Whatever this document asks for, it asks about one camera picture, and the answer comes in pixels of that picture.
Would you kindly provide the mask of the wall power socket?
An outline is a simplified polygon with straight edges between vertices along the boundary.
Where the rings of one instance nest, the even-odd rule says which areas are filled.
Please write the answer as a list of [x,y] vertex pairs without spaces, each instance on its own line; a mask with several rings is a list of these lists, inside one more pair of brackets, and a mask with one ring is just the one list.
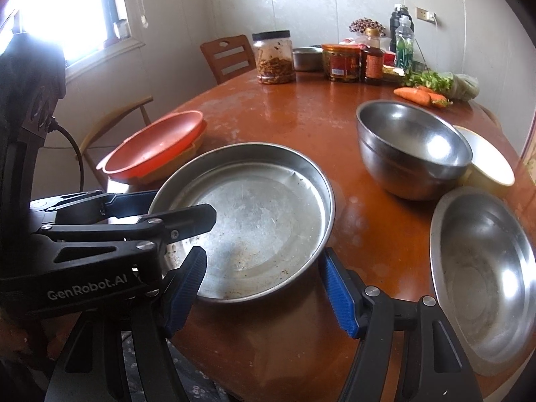
[[418,20],[435,24],[437,22],[436,14],[433,11],[426,10],[420,7],[416,8],[416,18]]

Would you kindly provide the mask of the front carrot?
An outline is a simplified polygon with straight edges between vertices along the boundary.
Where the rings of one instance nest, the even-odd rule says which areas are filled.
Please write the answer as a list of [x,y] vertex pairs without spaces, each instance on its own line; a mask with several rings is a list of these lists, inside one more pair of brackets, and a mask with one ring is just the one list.
[[404,100],[408,100],[424,107],[431,106],[431,98],[427,92],[415,87],[400,87],[393,90],[393,93]]

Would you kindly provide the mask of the white yellow-rimmed bowl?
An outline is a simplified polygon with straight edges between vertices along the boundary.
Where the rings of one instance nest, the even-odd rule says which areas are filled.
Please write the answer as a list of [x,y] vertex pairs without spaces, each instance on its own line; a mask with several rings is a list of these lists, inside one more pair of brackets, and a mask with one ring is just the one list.
[[471,186],[504,198],[515,183],[513,168],[503,154],[484,137],[465,127],[454,128],[471,147],[472,160],[459,185]]

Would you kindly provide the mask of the shallow steel plate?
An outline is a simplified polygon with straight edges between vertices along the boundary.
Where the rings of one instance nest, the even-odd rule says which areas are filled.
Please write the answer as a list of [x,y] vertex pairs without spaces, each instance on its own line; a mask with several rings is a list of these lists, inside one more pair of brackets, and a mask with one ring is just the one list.
[[535,330],[535,256],[507,205],[472,187],[445,194],[430,223],[430,271],[473,370],[511,366]]

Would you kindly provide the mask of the black thermos bottle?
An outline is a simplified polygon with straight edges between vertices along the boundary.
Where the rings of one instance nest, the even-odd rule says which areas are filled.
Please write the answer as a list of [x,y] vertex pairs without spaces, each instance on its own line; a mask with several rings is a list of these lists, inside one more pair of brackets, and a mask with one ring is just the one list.
[[410,20],[410,24],[411,24],[411,30],[414,30],[414,23],[413,23],[413,20],[411,18],[411,15],[409,13],[408,7],[406,5],[404,5],[404,4],[396,4],[394,6],[393,12],[391,13],[390,27],[389,27],[389,29],[390,29],[390,37],[391,37],[389,49],[393,53],[396,51],[396,36],[395,36],[395,32],[396,32],[397,28],[400,25],[400,21],[401,21],[401,18],[402,18],[403,15],[408,17],[408,19]]

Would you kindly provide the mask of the dark sauce bottle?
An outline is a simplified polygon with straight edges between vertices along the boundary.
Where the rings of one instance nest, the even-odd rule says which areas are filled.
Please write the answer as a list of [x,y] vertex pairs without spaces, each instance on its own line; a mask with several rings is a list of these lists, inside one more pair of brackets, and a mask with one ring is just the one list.
[[365,30],[362,50],[363,80],[369,84],[381,84],[383,80],[383,51],[380,48],[380,32],[376,28]]

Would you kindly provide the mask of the deep steel bowl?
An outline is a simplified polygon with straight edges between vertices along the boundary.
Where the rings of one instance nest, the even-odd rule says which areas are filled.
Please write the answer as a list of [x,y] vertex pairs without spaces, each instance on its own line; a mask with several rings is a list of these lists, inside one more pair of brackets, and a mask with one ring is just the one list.
[[442,118],[394,101],[358,106],[361,159],[387,192],[410,201],[433,201],[452,190],[467,172],[472,150]]

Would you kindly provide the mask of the steel pan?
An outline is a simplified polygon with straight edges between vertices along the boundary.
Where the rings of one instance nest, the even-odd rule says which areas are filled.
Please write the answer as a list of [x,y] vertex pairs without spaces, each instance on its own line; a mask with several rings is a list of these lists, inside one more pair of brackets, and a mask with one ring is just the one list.
[[333,229],[335,198],[321,168],[291,148],[243,142],[208,151],[179,168],[150,213],[209,204],[209,232],[173,241],[162,259],[177,268],[195,246],[207,256],[200,299],[239,303],[286,287],[307,270]]

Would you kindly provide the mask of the window with white frame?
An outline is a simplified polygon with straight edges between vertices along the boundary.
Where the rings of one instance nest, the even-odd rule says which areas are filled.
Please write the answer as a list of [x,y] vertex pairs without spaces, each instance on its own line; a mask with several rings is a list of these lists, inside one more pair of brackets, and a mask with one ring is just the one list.
[[1,9],[1,49],[18,33],[58,46],[71,81],[142,47],[147,26],[143,0],[7,0]]

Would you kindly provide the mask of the steel bowl at back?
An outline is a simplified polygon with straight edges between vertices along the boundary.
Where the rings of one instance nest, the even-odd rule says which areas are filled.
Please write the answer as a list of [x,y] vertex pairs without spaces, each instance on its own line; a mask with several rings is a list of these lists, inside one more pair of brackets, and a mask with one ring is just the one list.
[[292,49],[292,61],[297,72],[321,72],[323,70],[323,49],[304,46]]

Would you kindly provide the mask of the clear bottle green contents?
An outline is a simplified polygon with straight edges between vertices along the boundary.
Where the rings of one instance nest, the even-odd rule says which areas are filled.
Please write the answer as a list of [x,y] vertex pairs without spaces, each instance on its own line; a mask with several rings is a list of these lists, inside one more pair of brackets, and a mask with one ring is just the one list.
[[395,62],[406,73],[411,70],[413,62],[414,33],[408,15],[400,17],[400,24],[395,30]]

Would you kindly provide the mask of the yellow shell-shaped plate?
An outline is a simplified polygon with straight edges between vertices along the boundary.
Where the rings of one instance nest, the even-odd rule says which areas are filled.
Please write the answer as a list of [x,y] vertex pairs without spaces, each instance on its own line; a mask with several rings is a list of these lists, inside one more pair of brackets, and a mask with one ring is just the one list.
[[151,183],[156,183],[161,180],[166,180],[169,178],[176,170],[185,165],[188,161],[191,161],[197,155],[200,147],[203,144],[203,139],[206,134],[207,125],[203,126],[200,134],[196,139],[179,155],[174,157],[168,163],[160,166],[156,170],[148,173],[143,177],[134,177],[133,179],[128,179],[125,183],[134,186],[148,185]]

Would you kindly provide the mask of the orange bear-ear bowl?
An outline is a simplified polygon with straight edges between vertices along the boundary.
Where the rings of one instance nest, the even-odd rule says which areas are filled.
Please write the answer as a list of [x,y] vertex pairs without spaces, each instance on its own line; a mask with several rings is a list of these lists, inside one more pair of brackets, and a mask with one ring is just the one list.
[[144,180],[194,148],[205,129],[202,112],[169,113],[125,139],[96,169],[120,183]]

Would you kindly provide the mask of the gold foil wrapper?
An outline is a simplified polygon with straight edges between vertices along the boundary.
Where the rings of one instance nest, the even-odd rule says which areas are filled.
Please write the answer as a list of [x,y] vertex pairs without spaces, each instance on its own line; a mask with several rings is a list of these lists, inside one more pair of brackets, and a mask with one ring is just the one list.
[[405,72],[402,68],[383,65],[383,82],[403,84],[405,80]]

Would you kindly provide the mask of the plastic jar black lid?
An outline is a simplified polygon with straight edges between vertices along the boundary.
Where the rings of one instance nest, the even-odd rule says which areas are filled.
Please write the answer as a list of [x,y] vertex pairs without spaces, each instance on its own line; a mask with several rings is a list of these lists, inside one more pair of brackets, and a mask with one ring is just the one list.
[[261,84],[294,82],[290,31],[253,33],[252,39],[258,82]]

